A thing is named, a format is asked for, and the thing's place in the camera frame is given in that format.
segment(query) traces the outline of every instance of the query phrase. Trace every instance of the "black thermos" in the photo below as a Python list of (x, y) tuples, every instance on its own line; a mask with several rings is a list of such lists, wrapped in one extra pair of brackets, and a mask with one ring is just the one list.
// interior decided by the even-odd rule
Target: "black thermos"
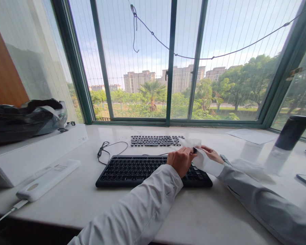
[(306, 116), (290, 116), (274, 144), (284, 150), (292, 150), (306, 129)]

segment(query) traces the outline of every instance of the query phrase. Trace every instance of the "black keyboard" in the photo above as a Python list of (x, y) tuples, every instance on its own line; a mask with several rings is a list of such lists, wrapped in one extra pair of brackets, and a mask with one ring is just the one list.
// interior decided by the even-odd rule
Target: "black keyboard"
[[(96, 187), (135, 187), (148, 178), (159, 166), (167, 163), (166, 156), (114, 155), (96, 181)], [(213, 183), (208, 175), (193, 165), (182, 178), (184, 187), (206, 188)]]
[(132, 135), (130, 146), (181, 146), (179, 139), (183, 136), (143, 136)]

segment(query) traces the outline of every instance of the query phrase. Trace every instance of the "sky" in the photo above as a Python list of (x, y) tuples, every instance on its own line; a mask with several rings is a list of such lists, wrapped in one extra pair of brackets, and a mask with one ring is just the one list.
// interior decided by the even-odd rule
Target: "sky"
[[(169, 46), (171, 0), (129, 0), (137, 15)], [(175, 53), (194, 57), (202, 1), (178, 0)], [(201, 58), (238, 50), (269, 34), (292, 20), (301, 0), (209, 0), (204, 25)], [(70, 0), (76, 33), (83, 58), (88, 85), (103, 84), (96, 35), (89, 0)], [(142, 23), (137, 22), (133, 50), (133, 14), (128, 0), (97, 1), (98, 16), (109, 84), (124, 88), (127, 72), (156, 72), (168, 68), (169, 51), (163, 47)], [(271, 57), (281, 52), (292, 24), (243, 51), (213, 60), (201, 60), (205, 71), (214, 67), (243, 65), (250, 58), (265, 54)], [(193, 60), (176, 56), (174, 66), (187, 67)]]

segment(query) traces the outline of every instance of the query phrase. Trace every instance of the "white shirt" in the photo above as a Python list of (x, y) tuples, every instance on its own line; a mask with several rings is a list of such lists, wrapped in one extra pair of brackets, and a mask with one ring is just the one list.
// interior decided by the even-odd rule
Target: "white shirt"
[[(303, 210), (226, 163), (218, 179), (283, 244), (306, 244)], [(175, 169), (161, 165), (103, 215), (95, 217), (69, 245), (149, 244), (182, 187)]]

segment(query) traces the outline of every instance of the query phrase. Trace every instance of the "white cable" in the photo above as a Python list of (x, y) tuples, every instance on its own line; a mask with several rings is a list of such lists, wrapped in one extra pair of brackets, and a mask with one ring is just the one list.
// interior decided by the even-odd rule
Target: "white cable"
[(17, 204), (15, 204), (13, 206), (13, 208), (8, 212), (6, 213), (4, 216), (2, 216), (0, 218), (0, 221), (3, 220), (5, 217), (7, 217), (10, 213), (12, 213), (13, 211), (17, 210), (17, 209), (20, 209), (22, 206), (24, 206), (26, 203), (28, 203), (27, 200), (21, 200), (20, 202), (18, 202)]

